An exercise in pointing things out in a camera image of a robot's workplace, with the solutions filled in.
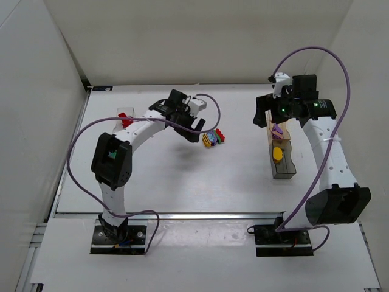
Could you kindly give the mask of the yellow round lego brick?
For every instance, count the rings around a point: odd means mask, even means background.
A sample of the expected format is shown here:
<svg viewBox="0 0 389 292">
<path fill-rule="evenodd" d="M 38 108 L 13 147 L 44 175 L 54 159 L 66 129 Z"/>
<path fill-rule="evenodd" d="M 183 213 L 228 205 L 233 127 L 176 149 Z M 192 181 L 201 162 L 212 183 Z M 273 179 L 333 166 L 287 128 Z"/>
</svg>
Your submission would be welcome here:
<svg viewBox="0 0 389 292">
<path fill-rule="evenodd" d="M 274 147 L 272 150 L 272 159 L 274 163 L 279 163 L 283 159 L 283 150 L 280 147 Z"/>
</svg>

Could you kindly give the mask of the purple lego piece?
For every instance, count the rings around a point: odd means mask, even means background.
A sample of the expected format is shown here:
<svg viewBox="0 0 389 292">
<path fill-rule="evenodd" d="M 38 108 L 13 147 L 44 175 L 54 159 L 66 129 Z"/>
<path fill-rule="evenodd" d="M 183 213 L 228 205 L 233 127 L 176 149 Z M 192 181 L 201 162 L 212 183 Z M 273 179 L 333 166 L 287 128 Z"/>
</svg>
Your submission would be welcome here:
<svg viewBox="0 0 389 292">
<path fill-rule="evenodd" d="M 283 133 L 279 133 L 277 131 L 272 131 L 272 138 L 273 139 L 283 139 Z"/>
</svg>

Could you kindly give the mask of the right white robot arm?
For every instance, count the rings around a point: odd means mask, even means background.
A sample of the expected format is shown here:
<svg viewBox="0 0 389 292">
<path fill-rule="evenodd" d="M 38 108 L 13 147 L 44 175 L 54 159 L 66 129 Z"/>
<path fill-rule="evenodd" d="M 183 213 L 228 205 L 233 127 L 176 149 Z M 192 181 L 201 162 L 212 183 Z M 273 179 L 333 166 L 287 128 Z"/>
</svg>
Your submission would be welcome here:
<svg viewBox="0 0 389 292">
<path fill-rule="evenodd" d="M 332 101 L 320 99 L 316 75 L 290 77 L 277 72 L 269 77 L 273 92 L 256 98 L 253 123 L 267 126 L 290 119 L 299 122 L 308 138 L 318 174 L 298 206 L 284 212 L 276 224 L 278 232 L 315 226 L 354 223 L 371 200 L 369 188 L 352 174 L 337 134 L 340 119 Z"/>
</svg>

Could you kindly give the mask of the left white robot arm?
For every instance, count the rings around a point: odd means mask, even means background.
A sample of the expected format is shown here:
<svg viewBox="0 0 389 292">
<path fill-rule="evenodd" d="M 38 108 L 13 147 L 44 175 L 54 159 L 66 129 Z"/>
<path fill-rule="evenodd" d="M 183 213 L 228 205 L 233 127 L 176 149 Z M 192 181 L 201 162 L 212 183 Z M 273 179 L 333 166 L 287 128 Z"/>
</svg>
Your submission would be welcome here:
<svg viewBox="0 0 389 292">
<path fill-rule="evenodd" d="M 99 183 L 105 204 L 99 221 L 106 236 L 118 241 L 126 237 L 128 219 L 125 217 L 124 185 L 132 174 L 133 153 L 154 134 L 166 129 L 167 121 L 185 129 L 201 131 L 204 119 L 200 119 L 195 128 L 192 124 L 206 107 L 207 103 L 202 99 L 173 89 L 166 100 L 152 104 L 140 121 L 132 122 L 115 134 L 100 135 L 91 170 Z"/>
</svg>

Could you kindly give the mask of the red lego brick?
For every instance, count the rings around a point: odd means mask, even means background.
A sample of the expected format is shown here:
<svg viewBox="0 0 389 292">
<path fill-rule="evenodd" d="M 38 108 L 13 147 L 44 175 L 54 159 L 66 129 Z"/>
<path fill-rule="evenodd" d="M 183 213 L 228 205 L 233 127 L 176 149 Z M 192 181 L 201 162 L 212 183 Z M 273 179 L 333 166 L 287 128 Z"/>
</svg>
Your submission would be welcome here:
<svg viewBox="0 0 389 292">
<path fill-rule="evenodd" d="M 133 123 L 133 118 L 131 116 L 127 116 L 124 112 L 119 113 L 118 117 L 121 118 L 122 128 L 126 128 Z"/>
</svg>

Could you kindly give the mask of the yellow purple green lego stack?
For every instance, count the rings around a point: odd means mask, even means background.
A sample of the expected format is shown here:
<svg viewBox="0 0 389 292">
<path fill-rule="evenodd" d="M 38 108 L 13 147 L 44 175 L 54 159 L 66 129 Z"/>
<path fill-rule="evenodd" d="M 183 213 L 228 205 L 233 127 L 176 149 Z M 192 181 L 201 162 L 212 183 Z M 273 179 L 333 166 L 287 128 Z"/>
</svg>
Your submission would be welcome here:
<svg viewBox="0 0 389 292">
<path fill-rule="evenodd" d="M 225 136 L 219 128 L 208 131 L 202 135 L 202 143 L 206 148 L 212 148 L 215 145 L 225 142 Z"/>
</svg>

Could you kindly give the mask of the purple lego plate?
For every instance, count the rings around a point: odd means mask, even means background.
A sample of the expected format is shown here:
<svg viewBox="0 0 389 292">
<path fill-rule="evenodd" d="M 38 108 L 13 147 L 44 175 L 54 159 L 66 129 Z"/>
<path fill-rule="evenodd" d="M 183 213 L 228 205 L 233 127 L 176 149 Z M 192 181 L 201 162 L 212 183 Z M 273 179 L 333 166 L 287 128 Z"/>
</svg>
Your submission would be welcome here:
<svg viewBox="0 0 389 292">
<path fill-rule="evenodd" d="M 283 133 L 283 130 L 280 128 L 280 126 L 278 124 L 273 125 L 272 131 L 277 131 L 279 133 Z"/>
</svg>

